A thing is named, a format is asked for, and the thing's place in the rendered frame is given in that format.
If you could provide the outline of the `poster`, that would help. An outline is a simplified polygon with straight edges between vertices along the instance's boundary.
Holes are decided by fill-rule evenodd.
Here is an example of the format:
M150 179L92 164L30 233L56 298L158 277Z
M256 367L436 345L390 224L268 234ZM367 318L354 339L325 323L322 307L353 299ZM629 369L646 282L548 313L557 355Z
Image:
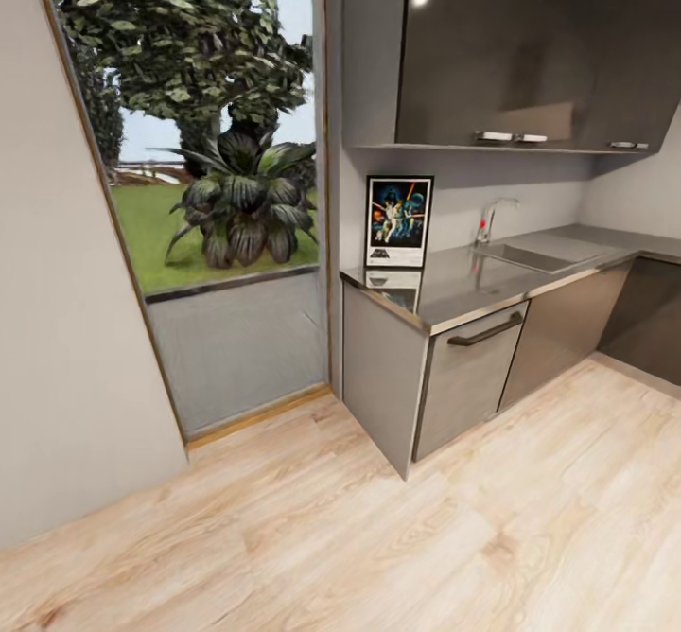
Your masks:
M365 178L365 268L425 268L435 187L435 176Z

